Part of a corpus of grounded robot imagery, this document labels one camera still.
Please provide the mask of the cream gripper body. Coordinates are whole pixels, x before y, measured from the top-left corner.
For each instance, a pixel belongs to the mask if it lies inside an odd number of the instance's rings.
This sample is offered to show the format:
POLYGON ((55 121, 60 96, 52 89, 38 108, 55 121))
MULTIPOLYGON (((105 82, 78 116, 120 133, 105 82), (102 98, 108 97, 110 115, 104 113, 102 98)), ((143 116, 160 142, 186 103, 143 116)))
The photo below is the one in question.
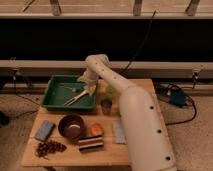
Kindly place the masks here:
POLYGON ((84 90, 89 95, 94 94, 97 85, 97 78, 95 76, 83 74, 77 79, 77 81, 85 83, 84 90))

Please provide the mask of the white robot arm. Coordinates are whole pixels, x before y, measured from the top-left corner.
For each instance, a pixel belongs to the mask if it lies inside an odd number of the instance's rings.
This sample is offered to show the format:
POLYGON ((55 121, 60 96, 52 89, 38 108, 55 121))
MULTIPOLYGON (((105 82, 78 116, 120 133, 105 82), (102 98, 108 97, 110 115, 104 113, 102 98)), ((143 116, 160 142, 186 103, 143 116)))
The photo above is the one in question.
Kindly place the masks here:
POLYGON ((101 77, 120 94, 119 112, 132 171, 177 171, 153 95, 113 71, 105 54, 90 55, 85 62, 80 81, 94 85, 101 77))

